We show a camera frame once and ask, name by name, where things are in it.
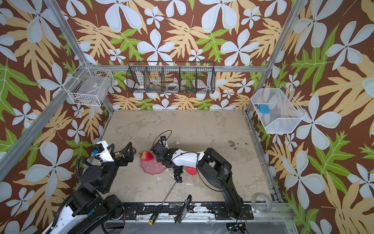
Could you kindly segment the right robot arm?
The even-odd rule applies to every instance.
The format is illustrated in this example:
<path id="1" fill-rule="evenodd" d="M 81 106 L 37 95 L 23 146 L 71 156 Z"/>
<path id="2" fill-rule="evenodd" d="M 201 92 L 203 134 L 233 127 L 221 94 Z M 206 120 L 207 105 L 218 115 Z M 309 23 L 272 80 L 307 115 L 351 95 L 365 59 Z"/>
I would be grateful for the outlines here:
<path id="1" fill-rule="evenodd" d="M 239 218 L 242 213 L 243 199 L 238 195 L 232 178 L 232 165 L 214 149 L 202 152 L 169 149 L 165 141 L 159 141 L 151 147 L 151 153 L 158 163 L 172 168 L 174 180 L 182 182 L 183 169 L 197 170 L 199 178 L 210 190 L 220 192 L 224 198 L 224 217 Z"/>

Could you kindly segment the red strawberry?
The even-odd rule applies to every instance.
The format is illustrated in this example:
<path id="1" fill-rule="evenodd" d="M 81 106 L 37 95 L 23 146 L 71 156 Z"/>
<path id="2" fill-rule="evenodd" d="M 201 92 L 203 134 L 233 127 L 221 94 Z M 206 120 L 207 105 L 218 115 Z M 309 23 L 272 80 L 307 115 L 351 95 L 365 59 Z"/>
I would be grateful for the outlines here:
<path id="1" fill-rule="evenodd" d="M 148 151 L 143 151 L 140 156 L 141 161 L 152 161 L 154 159 L 154 156 L 148 152 Z"/>

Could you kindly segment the red apple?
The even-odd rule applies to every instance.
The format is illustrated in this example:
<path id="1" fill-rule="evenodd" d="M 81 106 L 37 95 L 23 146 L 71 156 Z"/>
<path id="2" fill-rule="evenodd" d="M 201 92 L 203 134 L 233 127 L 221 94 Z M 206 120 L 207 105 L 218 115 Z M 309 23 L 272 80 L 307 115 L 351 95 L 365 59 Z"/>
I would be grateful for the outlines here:
<path id="1" fill-rule="evenodd" d="M 186 166 L 186 172 L 192 176 L 197 174 L 197 169 L 193 167 Z"/>

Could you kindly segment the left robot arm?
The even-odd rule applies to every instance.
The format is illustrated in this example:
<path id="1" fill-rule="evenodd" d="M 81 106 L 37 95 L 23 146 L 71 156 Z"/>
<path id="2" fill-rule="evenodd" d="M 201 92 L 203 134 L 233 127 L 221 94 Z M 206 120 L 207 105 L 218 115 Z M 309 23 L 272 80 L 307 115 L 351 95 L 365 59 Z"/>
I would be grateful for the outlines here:
<path id="1" fill-rule="evenodd" d="M 122 150 L 99 141 L 92 146 L 91 156 L 99 165 L 78 157 L 76 176 L 80 186 L 58 208 L 45 234 L 89 234 L 106 221 L 122 217 L 122 201 L 109 193 L 120 167 L 133 162 L 135 150 L 129 142 Z"/>

